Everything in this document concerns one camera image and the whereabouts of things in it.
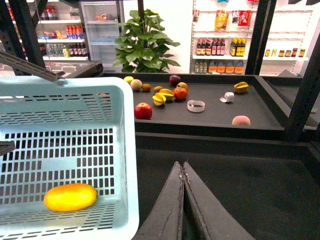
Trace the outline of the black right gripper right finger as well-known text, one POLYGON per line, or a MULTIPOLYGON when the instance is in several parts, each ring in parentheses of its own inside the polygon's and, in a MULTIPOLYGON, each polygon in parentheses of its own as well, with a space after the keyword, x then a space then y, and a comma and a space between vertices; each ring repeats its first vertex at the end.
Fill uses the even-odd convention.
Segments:
POLYGON ((188 162, 183 163, 187 211, 200 240, 253 240, 254 237, 223 207, 188 162))

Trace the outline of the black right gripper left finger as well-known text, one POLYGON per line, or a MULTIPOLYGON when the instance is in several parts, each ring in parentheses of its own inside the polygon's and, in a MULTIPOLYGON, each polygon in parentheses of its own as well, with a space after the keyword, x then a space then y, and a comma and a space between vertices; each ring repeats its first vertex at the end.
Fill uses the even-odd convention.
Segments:
POLYGON ((164 186, 134 240, 181 240, 183 235, 184 190, 182 167, 175 162, 164 186))

